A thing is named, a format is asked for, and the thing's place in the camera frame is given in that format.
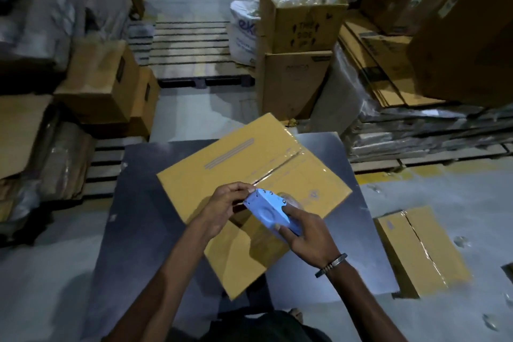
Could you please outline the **medium cardboard box dark label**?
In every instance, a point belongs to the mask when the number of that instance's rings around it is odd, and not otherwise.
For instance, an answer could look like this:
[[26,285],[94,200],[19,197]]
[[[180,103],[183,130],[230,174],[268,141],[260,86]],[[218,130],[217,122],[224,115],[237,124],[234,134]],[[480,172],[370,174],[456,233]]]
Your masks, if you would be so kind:
[[127,41],[82,41],[53,95],[82,124],[127,123],[138,79]]

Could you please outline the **stack of wrapped flat packs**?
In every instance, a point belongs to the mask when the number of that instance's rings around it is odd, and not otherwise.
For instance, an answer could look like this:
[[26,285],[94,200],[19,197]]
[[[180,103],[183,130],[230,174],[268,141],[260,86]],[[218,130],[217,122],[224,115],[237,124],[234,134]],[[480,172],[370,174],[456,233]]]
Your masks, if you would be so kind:
[[357,119],[340,138],[351,163],[424,158],[444,151],[513,143],[513,103],[479,112],[469,110],[464,106],[439,109],[443,115],[454,115],[452,118]]

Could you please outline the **low cardboard box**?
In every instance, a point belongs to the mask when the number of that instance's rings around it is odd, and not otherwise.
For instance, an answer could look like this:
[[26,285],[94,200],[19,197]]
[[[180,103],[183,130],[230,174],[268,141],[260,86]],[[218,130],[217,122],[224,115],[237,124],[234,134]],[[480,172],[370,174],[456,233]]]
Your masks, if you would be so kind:
[[160,90],[151,68],[140,67],[129,121],[83,125],[84,130],[97,139],[143,137],[149,140]]

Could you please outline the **large brown cardboard carton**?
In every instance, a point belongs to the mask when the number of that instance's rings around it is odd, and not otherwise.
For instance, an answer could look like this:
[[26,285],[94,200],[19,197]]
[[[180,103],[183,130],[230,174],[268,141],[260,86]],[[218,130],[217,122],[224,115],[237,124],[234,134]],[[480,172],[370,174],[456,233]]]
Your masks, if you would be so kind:
[[443,0],[407,47],[426,97],[513,103],[513,0]]

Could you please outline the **wooden slatted pallet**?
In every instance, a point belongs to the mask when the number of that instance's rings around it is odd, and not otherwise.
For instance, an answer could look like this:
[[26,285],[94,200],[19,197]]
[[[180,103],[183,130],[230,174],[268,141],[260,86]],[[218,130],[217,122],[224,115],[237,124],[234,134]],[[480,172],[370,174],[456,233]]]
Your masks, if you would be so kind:
[[149,67],[161,88],[254,85],[253,68],[230,55],[228,21],[180,19],[134,21],[128,43],[140,66]]

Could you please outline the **person's right forearm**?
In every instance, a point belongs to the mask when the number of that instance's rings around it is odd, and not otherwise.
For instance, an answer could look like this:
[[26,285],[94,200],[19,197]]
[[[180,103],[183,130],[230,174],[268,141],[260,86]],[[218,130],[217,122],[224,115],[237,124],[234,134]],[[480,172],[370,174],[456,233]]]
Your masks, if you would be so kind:
[[362,342],[408,342],[346,259],[324,275],[343,301]]

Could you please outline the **plastic wrapped brown bundle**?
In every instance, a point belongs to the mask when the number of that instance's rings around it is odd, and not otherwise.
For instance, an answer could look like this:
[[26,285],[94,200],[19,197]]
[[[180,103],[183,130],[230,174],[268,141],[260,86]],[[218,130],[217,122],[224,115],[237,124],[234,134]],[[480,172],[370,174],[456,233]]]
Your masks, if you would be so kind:
[[10,238],[47,203],[79,200],[96,139],[50,104],[26,168],[0,179],[0,237]]

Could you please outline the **small sealed cardboard box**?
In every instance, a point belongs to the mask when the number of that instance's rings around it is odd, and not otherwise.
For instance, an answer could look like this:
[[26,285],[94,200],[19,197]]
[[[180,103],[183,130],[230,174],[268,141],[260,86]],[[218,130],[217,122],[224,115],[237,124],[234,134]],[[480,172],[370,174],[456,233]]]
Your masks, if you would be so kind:
[[394,298],[417,300],[472,280],[431,207],[402,209],[373,221],[399,286]]

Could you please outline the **white printed plastic sack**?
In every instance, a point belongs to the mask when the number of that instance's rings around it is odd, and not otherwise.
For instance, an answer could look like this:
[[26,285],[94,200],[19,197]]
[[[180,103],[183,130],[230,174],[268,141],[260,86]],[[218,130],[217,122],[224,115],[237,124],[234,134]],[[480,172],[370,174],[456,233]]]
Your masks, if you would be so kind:
[[254,67],[257,57],[257,26],[261,20],[260,0],[234,0],[227,25],[228,46],[233,61]]

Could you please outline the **person's left hand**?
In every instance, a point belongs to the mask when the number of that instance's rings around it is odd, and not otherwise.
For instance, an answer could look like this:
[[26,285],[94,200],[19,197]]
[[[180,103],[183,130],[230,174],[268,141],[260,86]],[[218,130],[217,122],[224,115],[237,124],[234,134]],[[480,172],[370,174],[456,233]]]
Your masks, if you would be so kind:
[[199,214],[200,222],[208,240],[218,235],[228,220],[235,214],[230,211],[232,202],[240,199],[244,200],[255,190],[255,186],[243,182],[223,184],[215,189],[208,203]]

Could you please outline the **grey plastic sheet cover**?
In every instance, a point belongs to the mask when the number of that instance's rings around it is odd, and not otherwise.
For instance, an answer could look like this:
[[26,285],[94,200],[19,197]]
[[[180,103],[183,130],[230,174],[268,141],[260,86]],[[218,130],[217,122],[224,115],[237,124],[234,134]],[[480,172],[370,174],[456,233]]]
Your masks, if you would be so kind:
[[342,135],[357,120],[375,121],[381,116],[378,103],[364,88],[344,50],[340,43],[336,43],[326,82],[310,116],[311,132]]

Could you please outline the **wooden pallet under bundles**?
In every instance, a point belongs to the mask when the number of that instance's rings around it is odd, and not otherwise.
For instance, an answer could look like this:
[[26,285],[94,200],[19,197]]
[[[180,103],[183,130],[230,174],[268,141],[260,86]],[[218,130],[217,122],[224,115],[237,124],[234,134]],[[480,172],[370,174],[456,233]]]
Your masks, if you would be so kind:
[[91,163],[86,171],[81,197],[83,199],[112,197],[117,179],[126,166],[123,161],[126,148],[146,142],[144,137],[97,140]]

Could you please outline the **person's dark shorts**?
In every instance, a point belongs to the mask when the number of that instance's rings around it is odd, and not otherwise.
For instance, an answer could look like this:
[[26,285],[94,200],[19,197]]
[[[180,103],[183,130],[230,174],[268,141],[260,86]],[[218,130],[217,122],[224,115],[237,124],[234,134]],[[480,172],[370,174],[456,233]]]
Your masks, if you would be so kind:
[[256,318],[213,321],[197,342],[332,342],[321,330],[300,324],[288,312],[274,310]]

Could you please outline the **bent loose cardboard sheet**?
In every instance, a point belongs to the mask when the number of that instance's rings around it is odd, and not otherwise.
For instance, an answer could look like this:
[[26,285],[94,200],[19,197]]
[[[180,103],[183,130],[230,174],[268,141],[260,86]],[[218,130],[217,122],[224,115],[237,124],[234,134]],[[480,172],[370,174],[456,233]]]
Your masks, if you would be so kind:
[[0,179],[22,172],[29,163],[52,95],[0,96]]

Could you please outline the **blue tape dispenser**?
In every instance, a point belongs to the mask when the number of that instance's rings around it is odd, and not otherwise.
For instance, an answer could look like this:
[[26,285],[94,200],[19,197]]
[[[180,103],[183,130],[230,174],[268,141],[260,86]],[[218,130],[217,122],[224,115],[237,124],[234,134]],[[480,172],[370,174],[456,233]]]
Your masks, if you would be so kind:
[[242,204],[274,235],[280,236],[277,226],[288,228],[296,236],[303,235],[300,223],[283,211],[283,207],[289,204],[288,200],[272,191],[256,189],[244,199]]

